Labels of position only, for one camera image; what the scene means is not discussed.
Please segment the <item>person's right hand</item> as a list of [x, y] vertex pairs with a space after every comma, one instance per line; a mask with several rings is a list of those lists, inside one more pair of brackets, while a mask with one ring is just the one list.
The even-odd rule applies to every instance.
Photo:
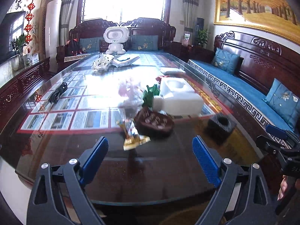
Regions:
[[[279, 189], [279, 193], [278, 193], [278, 196], [277, 196], [278, 201], [281, 200], [285, 196], [285, 193], [286, 193], [287, 188], [288, 188], [287, 179], [288, 179], [288, 176], [283, 175], [283, 180], [280, 184], [280, 189]], [[297, 190], [300, 190], [300, 180], [299, 179], [297, 179], [296, 182], [295, 182], [295, 188]]]

